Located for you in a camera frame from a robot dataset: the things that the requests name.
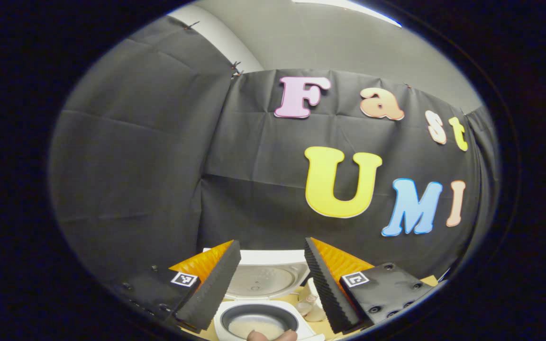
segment hand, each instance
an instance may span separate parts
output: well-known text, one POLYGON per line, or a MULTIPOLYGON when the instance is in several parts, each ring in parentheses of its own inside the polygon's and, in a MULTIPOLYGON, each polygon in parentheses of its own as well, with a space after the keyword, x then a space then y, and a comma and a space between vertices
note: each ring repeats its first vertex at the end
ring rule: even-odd
MULTIPOLYGON (((296 334, 293 330, 288 330, 284 332, 282 335, 279 335, 279 337, 275 340, 271 341, 296 341, 299 338, 299 335, 296 334)), ((264 336, 260 332, 251 331, 250 334, 247 335, 246 341, 269 341, 266 336, 264 336)))

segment ceiling light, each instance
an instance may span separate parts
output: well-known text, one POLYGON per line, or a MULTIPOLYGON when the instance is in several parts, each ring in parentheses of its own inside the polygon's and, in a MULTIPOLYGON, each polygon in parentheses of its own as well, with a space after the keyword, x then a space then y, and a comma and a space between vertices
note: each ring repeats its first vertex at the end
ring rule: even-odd
POLYGON ((381 20, 384 20, 390 24, 393 24, 397 27, 401 27, 401 25, 394 21, 391 18, 385 17, 381 13, 375 12, 372 9, 368 9, 364 6, 360 6, 358 4, 355 4, 353 2, 347 1, 347 0, 292 0, 296 2, 297 4, 303 3, 303 4, 319 4, 319 5, 328 5, 328 6, 336 6, 336 7, 342 7, 344 9, 351 9, 353 11, 358 11, 360 13, 364 13, 366 15, 370 15, 371 17, 375 17, 381 20))

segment colorful foam letter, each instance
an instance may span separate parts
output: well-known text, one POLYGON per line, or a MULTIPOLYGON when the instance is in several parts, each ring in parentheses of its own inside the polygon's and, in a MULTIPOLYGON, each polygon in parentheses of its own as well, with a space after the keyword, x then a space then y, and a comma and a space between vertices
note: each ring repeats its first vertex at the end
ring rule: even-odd
POLYGON ((442 184, 429 183, 420 201, 416 193, 416 184, 411 179, 396 179, 393 181, 393 188, 397 192, 395 208, 391 222, 383 228, 382 234, 385 237, 399 235, 402 219, 406 233, 410 233, 412 229, 416 234, 429 233, 433 229, 433 217, 439 195, 442 193, 442 184))
POLYGON ((452 181, 450 187, 452 187, 452 191, 455 193, 455 196, 452 199, 452 210, 450 211, 450 216, 448 217, 448 220, 446 220, 446 226, 448 227, 456 226, 461 222, 462 197, 466 184, 464 181, 452 181))
POLYGON ((305 118, 310 110, 303 106, 305 99, 309 104, 316 106, 319 103, 321 93, 319 88, 329 89, 332 84, 325 77, 282 77, 283 86, 282 106, 275 110, 275 116, 286 118, 305 118), (306 84, 312 86, 305 90, 306 84))
POLYGON ((444 131, 444 128, 442 128, 444 123, 442 123, 442 119, 439 118, 439 115, 431 110, 427 110, 425 112, 425 118, 429 123, 429 134, 431 134, 433 141, 439 144, 446 144, 446 132, 444 131))
POLYGON ((353 161, 359 165, 359 178, 355 197, 349 201, 334 197, 336 167, 345 159, 345 154, 334 148, 309 147, 305 156, 309 159, 305 196, 314 211, 335 218, 351 218, 366 211, 372 201, 376 169, 383 162, 378 155, 353 155, 353 161))
POLYGON ((466 152, 467 145, 466 145, 466 141, 464 140, 464 137, 463 137, 464 127, 459 122, 459 119, 456 118, 456 117, 453 117, 453 118, 449 119, 448 122, 450 123, 452 128, 454 128, 454 130, 455 130, 456 144, 459 146, 461 151, 466 152))
POLYGON ((364 100, 359 104, 359 108, 364 115, 383 118, 388 117, 395 121, 403 119, 403 111, 397 104, 395 96, 385 89, 378 87, 369 87, 359 93, 364 100))

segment blue letter m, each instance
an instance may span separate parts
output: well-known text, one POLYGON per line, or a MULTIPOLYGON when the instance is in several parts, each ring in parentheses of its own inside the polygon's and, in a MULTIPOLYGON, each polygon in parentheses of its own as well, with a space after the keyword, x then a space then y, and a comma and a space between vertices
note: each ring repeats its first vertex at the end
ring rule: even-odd
POLYGON ((389 226, 383 228, 383 235, 385 237, 399 235, 402 219, 406 233, 410 233, 412 229, 416 234, 429 233, 433 229, 433 217, 439 195, 442 193, 442 184, 429 183, 420 201, 416 193, 416 184, 411 179, 396 179, 393 181, 393 188, 397 192, 395 208, 389 226))

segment yellow letter u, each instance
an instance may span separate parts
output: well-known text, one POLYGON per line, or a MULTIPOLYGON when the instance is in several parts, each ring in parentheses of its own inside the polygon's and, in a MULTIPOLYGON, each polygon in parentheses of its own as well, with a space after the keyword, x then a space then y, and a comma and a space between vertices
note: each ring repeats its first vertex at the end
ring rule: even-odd
POLYGON ((355 197, 348 201, 334 197, 336 167, 345 159, 345 154, 334 148, 309 147, 305 156, 309 159, 305 196, 314 211, 335 218, 351 218, 366 211, 372 201, 376 169, 383 163, 378 155, 353 155, 353 161, 359 165, 359 179, 355 197))

